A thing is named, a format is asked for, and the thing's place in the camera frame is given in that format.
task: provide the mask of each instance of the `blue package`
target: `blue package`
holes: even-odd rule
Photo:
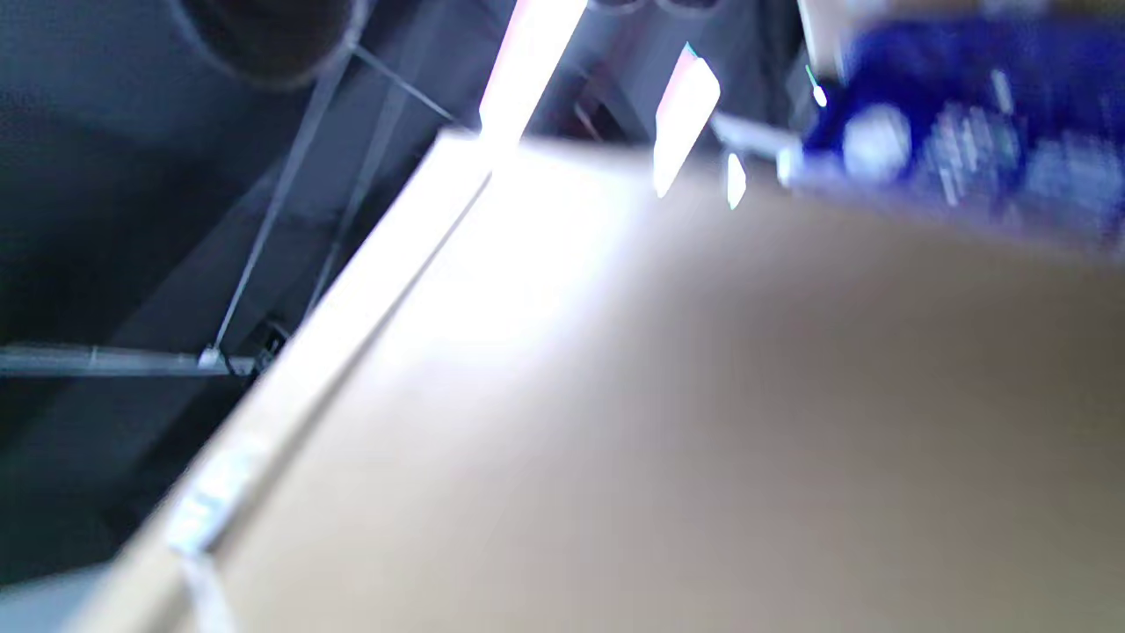
[[[990,227],[1116,248],[1125,29],[1081,20],[889,24],[804,141],[849,187]]]

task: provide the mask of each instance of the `metal pipe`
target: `metal pipe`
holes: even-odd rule
[[[248,377],[253,371],[254,360],[242,358],[205,360],[112,347],[0,347],[0,377],[4,378]]]

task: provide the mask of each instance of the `cardboard surface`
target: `cardboard surface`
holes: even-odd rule
[[[1120,630],[1119,271],[650,169],[493,174],[223,542],[241,631]]]

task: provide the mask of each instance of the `ceiling fixture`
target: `ceiling fixture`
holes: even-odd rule
[[[515,3],[480,100],[480,136],[493,151],[520,142],[585,9],[586,0]]]
[[[719,103],[721,92],[711,66],[685,44],[656,109],[652,184],[657,197],[663,198],[668,192]]]

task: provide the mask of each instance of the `ceiling light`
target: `ceiling light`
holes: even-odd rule
[[[520,142],[585,9],[586,0],[515,3],[480,100],[480,136],[492,148]]]
[[[658,197],[663,198],[672,187],[719,103],[720,93],[719,80],[711,67],[685,45],[656,110],[652,184]]]

